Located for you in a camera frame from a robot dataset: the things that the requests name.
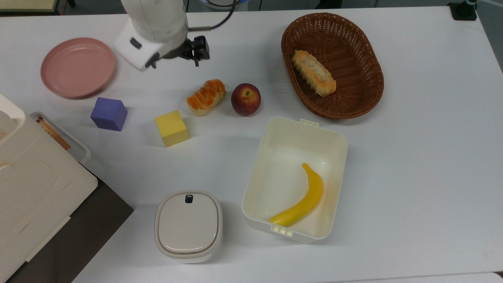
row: pastry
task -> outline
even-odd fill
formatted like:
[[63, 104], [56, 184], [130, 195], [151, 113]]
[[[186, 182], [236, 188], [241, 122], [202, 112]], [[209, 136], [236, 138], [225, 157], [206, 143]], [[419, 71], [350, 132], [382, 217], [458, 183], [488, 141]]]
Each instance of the pastry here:
[[204, 116], [222, 101], [225, 93], [225, 85], [221, 80], [206, 81], [203, 87], [187, 98], [187, 106], [197, 116]]
[[320, 96], [325, 97], [336, 91], [337, 84], [330, 72], [307, 51], [295, 51], [292, 63], [307, 84]]

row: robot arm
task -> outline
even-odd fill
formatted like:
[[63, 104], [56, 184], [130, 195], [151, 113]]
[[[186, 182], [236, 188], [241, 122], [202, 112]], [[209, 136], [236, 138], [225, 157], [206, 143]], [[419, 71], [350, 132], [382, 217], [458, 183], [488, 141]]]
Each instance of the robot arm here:
[[187, 39], [187, 14], [182, 0], [121, 0], [129, 15], [114, 43], [115, 49], [140, 71], [163, 57], [180, 56], [196, 62], [209, 59], [204, 36]]

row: basket rim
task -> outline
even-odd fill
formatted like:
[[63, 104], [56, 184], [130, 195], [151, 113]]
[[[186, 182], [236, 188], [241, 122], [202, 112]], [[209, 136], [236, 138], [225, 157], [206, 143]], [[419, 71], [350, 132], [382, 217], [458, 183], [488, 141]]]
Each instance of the basket rim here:
[[[368, 49], [368, 52], [370, 53], [372, 57], [372, 65], [373, 68], [377, 71], [377, 77], [378, 77], [378, 84], [377, 87], [378, 89], [376, 90], [376, 95], [374, 99], [372, 100], [371, 103], [369, 103], [365, 108], [360, 109], [358, 111], [354, 112], [347, 112], [347, 113], [336, 113], [336, 112], [329, 112], [325, 109], [322, 109], [321, 107], [315, 105], [314, 103], [311, 102], [311, 100], [305, 95], [302, 90], [300, 89], [299, 82], [297, 81], [295, 77], [295, 70], [293, 68], [293, 65], [291, 63], [291, 56], [288, 54], [286, 50], [286, 40], [287, 40], [287, 35], [289, 32], [291, 32], [292, 27], [299, 22], [312, 19], [312, 18], [318, 18], [318, 17], [329, 17], [337, 20], [342, 20], [345, 23], [347, 23], [354, 31], [358, 33], [358, 35], [361, 37], [361, 39], [366, 43], [366, 47]], [[295, 92], [297, 93], [297, 96], [301, 100], [301, 102], [306, 106], [306, 108], [313, 112], [314, 114], [324, 117], [324, 118], [330, 118], [330, 119], [350, 119], [350, 118], [356, 118], [359, 116], [362, 116], [364, 114], [367, 114], [370, 112], [376, 105], [377, 103], [381, 100], [382, 94], [384, 92], [384, 75], [382, 73], [381, 65], [379, 64], [379, 61], [377, 60], [377, 57], [375, 55], [375, 52], [372, 48], [372, 45], [370, 44], [370, 41], [368, 40], [367, 36], [365, 33], [358, 27], [355, 23], [351, 22], [350, 20], [337, 15], [333, 13], [327, 13], [327, 12], [322, 12], [322, 13], [311, 13], [307, 14], [304, 16], [301, 16], [297, 19], [295, 19], [293, 22], [291, 22], [288, 27], [285, 29], [283, 32], [283, 36], [281, 38], [281, 49], [283, 53], [283, 60], [285, 61], [285, 65], [288, 71], [288, 75], [290, 77], [290, 81], [294, 87]]]

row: yellow banana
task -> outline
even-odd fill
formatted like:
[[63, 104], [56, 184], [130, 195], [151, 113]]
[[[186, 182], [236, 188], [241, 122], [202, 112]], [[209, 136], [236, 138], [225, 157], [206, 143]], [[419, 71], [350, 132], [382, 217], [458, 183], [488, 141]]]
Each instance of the yellow banana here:
[[318, 204], [321, 193], [323, 193], [321, 177], [306, 163], [302, 163], [302, 167], [307, 173], [307, 180], [309, 182], [309, 189], [306, 196], [296, 205], [269, 219], [269, 222], [288, 227], [304, 218], [304, 216], [310, 213]]

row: foam block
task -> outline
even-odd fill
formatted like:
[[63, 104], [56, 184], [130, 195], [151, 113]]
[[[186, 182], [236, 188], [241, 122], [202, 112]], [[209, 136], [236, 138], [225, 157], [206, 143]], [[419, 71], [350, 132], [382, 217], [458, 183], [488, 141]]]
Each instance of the foam block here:
[[185, 127], [180, 111], [164, 114], [155, 118], [160, 137], [165, 147], [170, 147], [189, 139], [189, 133]]
[[101, 129], [122, 131], [127, 109], [122, 101], [98, 97], [91, 113], [91, 119]]

